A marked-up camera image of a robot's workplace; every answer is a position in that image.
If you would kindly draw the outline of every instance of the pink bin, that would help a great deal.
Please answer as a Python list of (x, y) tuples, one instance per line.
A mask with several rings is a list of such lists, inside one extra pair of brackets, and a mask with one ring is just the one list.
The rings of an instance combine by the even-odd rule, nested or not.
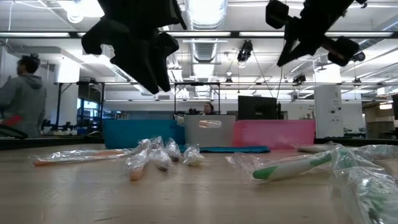
[(267, 146), (293, 149), (292, 144), (313, 144), (315, 120), (241, 120), (235, 122), (235, 147)]

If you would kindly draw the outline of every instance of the man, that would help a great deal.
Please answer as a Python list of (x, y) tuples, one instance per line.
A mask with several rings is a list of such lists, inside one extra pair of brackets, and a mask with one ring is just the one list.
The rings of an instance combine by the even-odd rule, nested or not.
[(20, 120), (12, 126), (28, 135), (29, 138), (40, 137), (40, 127), (45, 115), (45, 98), (47, 90), (42, 79), (34, 73), (39, 68), (37, 54), (22, 56), (17, 63), (18, 77), (8, 80), (0, 88), (0, 111), (3, 120)]

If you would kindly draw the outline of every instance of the blue bin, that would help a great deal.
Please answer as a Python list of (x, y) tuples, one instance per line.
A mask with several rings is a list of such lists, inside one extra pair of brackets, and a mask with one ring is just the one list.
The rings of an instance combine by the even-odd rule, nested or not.
[(184, 127), (173, 120), (104, 120), (103, 134), (107, 149), (124, 149), (138, 146), (138, 142), (156, 136), (164, 141), (174, 139), (185, 144)]

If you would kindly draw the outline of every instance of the wooden table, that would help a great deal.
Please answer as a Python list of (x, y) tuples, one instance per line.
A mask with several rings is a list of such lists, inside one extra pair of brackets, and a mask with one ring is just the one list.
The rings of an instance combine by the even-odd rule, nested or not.
[[(250, 183), (225, 156), (204, 154), (208, 167), (153, 164), (141, 180), (124, 175), (125, 159), (32, 167), (31, 154), (102, 145), (0, 152), (0, 223), (351, 223), (342, 204), (331, 203), (329, 174), (309, 174), (269, 184)], [(268, 159), (296, 152), (261, 154)]]

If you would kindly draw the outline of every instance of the black monitor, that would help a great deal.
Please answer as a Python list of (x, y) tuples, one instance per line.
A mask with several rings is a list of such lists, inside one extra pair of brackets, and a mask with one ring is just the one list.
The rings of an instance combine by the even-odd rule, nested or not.
[(278, 119), (276, 98), (238, 96), (238, 120)]

